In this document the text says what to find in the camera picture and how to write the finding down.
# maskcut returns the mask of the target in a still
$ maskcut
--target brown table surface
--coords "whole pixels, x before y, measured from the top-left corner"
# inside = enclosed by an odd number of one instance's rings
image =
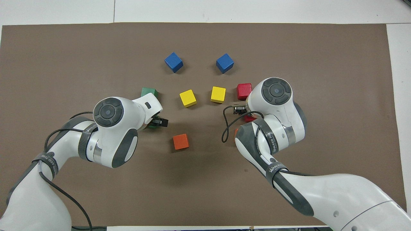
[[[184,62],[176,74],[164,63],[171,52]],[[221,74],[224,53],[235,65]],[[322,224],[269,186],[233,132],[220,141],[237,84],[272,76],[291,84],[308,120],[306,138],[278,160],[292,171],[366,177],[405,209],[385,25],[114,23],[3,26],[0,214],[51,131],[105,97],[134,99],[152,87],[168,128],[140,132],[124,166],[71,158],[54,180],[94,225]],[[224,104],[210,102],[213,86],[227,89]],[[197,105],[184,108],[178,94],[188,89]],[[183,133],[190,147],[176,151],[172,136]],[[60,197],[73,224],[86,225]]]

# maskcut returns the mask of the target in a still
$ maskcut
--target blue cube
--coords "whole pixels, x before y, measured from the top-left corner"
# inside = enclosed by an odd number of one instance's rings
[[[176,73],[183,66],[182,60],[174,52],[171,53],[171,55],[169,55],[164,61],[174,73]]]
[[[225,53],[223,56],[217,59],[216,65],[218,69],[220,69],[221,73],[224,74],[234,66],[234,61],[227,53]]]

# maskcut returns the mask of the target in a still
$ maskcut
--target green block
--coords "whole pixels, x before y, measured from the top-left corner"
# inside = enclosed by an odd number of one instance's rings
[[[155,97],[158,96],[158,92],[157,92],[154,88],[143,88],[143,89],[141,90],[141,96],[144,96],[144,95],[146,95],[146,94],[148,94],[148,93],[153,93],[153,95],[154,95]]]

